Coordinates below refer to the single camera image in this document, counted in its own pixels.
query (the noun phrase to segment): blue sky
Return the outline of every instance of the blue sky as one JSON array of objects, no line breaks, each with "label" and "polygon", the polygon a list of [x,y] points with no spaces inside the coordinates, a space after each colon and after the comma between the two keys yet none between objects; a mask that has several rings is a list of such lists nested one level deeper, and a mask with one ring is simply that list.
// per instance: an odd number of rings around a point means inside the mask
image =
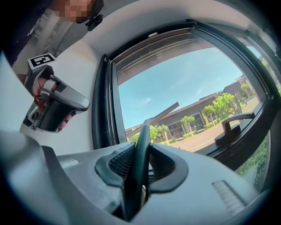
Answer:
[{"label": "blue sky", "polygon": [[[252,47],[249,49],[259,57]],[[119,86],[125,129],[143,123],[179,102],[183,108],[223,90],[240,69],[217,48],[186,53],[159,63]]]}]

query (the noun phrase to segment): window frame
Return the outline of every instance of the window frame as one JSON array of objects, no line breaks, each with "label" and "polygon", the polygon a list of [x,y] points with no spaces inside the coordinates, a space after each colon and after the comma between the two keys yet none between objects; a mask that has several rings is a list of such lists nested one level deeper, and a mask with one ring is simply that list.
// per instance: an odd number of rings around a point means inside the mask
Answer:
[{"label": "window frame", "polygon": [[[273,121],[276,119],[277,112],[280,111],[281,98],[270,74],[246,46],[215,27],[194,20],[186,20],[185,22],[175,23],[146,32],[117,49],[112,55],[104,57],[101,60],[101,63],[105,63],[107,68],[109,68],[108,70],[110,73],[108,74],[111,75],[111,79],[106,81],[108,85],[107,90],[111,91],[111,99],[105,103],[104,107],[104,113],[107,115],[109,114],[108,112],[110,112],[111,116],[106,117],[107,123],[105,123],[105,125],[107,129],[103,129],[101,132],[106,130],[110,134],[115,134],[112,135],[112,137],[108,137],[107,134],[107,140],[104,141],[106,144],[103,145],[103,147],[108,147],[113,143],[119,144],[126,142],[117,84],[116,62],[124,58],[124,56],[122,56],[123,52],[128,56],[130,52],[160,40],[158,36],[167,38],[174,34],[179,34],[178,30],[180,30],[181,33],[193,33],[210,42],[225,53],[247,76],[257,96],[261,100],[260,104],[254,110],[256,117],[252,121],[244,120],[240,124],[241,132],[231,144],[217,146],[213,143],[197,151],[199,154],[215,158],[230,169],[236,170],[256,151],[269,130],[271,133],[276,132],[277,128],[273,126]],[[155,32],[158,33],[158,35],[153,38],[148,38],[149,34]],[[98,129],[98,127],[96,129],[92,127],[92,132],[101,133]],[[271,135],[271,147],[274,146],[273,143],[275,143],[272,137]]]}]

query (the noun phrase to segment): person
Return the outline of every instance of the person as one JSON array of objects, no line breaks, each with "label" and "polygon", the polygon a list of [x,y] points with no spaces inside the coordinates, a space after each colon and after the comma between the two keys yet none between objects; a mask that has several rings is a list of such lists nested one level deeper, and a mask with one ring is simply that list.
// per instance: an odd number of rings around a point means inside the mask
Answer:
[{"label": "person", "polygon": [[[23,12],[21,6],[18,6],[14,10],[14,20],[10,21],[10,30],[6,30],[8,33],[3,52],[12,67],[17,60],[18,55],[21,53],[25,45],[28,43],[32,36],[32,31],[36,25],[36,22],[42,16],[47,8],[51,8],[54,12],[70,22],[83,22],[87,20],[94,11],[96,1],[100,0],[35,0],[35,1],[20,1],[18,4],[24,4],[23,7],[28,9],[28,12]],[[24,74],[17,74],[18,78],[24,83]],[[40,88],[43,87],[47,80],[39,78],[34,85],[33,95],[39,95]],[[66,123],[71,119],[69,115],[65,121],[63,121],[59,128],[64,128]]]}]

